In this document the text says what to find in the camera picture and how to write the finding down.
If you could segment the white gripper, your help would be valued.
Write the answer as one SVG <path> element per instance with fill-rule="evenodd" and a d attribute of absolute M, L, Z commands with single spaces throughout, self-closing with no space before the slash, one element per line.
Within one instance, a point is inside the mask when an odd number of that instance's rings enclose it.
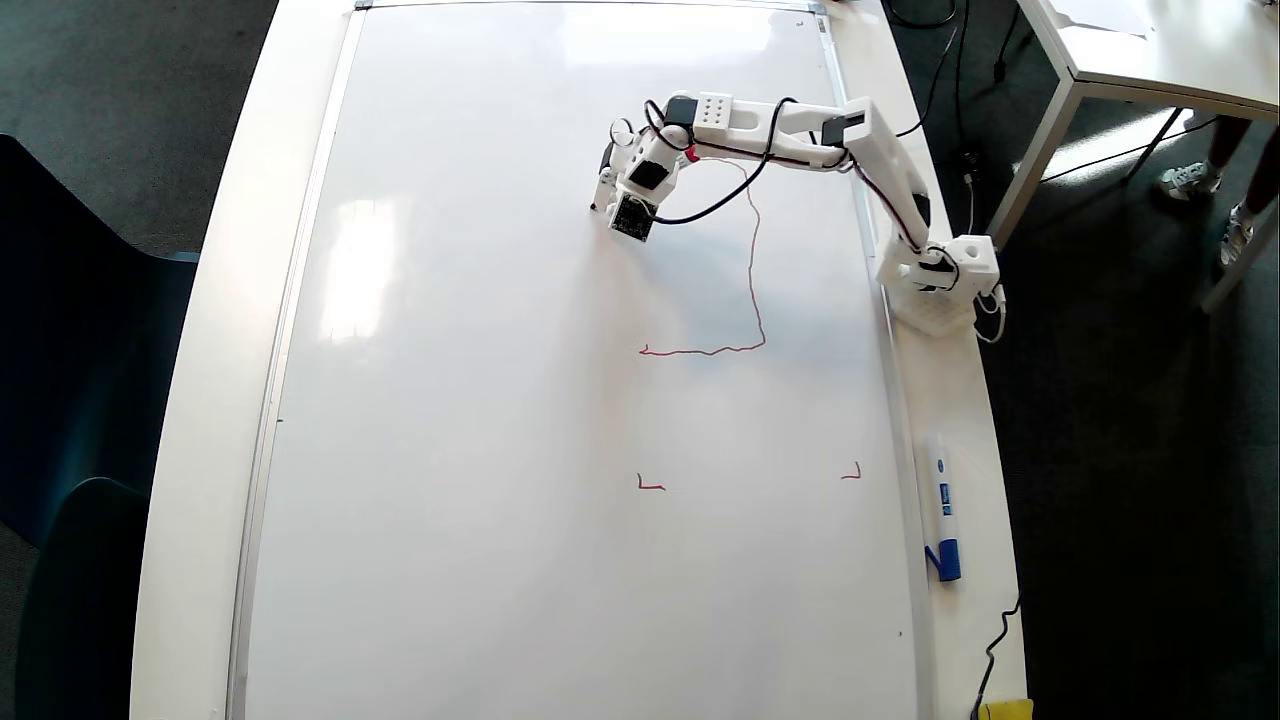
<path fill-rule="evenodd" d="M 682 126 L 644 127 L 635 131 L 628 120 L 614 120 L 609 129 L 608 165 L 598 176 L 594 211 L 611 214 L 641 211 L 641 199 L 663 202 L 675 190 L 678 169 L 687 163 L 690 133 Z"/>

